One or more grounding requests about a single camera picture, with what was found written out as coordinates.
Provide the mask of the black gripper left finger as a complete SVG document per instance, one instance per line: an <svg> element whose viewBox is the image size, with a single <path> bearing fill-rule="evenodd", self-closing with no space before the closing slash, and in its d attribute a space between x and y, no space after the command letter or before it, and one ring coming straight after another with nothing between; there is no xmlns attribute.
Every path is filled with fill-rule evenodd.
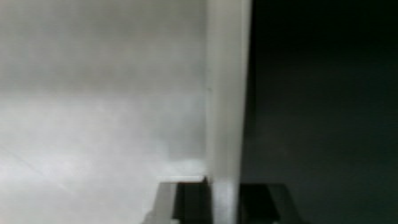
<svg viewBox="0 0 398 224"><path fill-rule="evenodd" d="M179 176L158 185L142 224L207 224L207 180Z"/></svg>

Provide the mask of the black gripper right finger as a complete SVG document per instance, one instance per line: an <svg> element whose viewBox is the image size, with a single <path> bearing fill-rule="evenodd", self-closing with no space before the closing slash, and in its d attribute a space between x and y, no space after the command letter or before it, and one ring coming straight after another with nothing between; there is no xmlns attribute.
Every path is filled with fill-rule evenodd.
<svg viewBox="0 0 398 224"><path fill-rule="evenodd" d="M239 185L238 224L305 224L284 184Z"/></svg>

